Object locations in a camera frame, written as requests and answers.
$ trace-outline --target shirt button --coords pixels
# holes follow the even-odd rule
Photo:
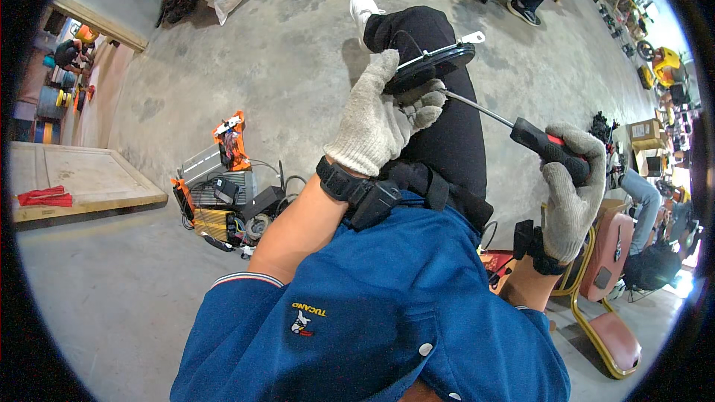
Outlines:
[[[423,357],[427,357],[427,354],[432,351],[432,344],[424,344],[420,346],[420,355]]]

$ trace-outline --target glove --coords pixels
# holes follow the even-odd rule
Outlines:
[[[576,154],[583,155],[591,166],[585,185],[576,189],[566,167],[547,163],[541,169],[549,184],[549,204],[543,245],[546,254],[561,263],[570,263],[584,244],[585,234],[594,222],[595,214],[606,187],[606,147],[597,138],[567,122],[546,128],[546,133],[562,138]]]
[[[430,127],[446,101],[444,83],[432,80],[397,97],[382,95],[400,62],[398,50],[385,50],[371,63],[350,92],[332,143],[325,154],[356,173],[375,177],[395,160],[412,134]]]

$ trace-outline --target blue jacket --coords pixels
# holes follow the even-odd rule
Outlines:
[[[289,285],[218,279],[171,400],[396,401],[419,376],[446,401],[567,401],[547,318],[489,291],[478,242],[451,208],[399,207],[339,227]]]

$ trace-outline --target screwdriver handle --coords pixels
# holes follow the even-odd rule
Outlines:
[[[509,135],[512,140],[539,154],[547,163],[559,162],[566,166],[573,185],[583,186],[591,167],[581,156],[569,149],[562,139],[549,135],[523,118],[517,118]]]

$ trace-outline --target wheel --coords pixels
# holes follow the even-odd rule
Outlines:
[[[643,60],[648,62],[656,58],[656,50],[653,49],[653,46],[647,40],[638,42],[636,51],[638,51],[639,56],[643,58]]]

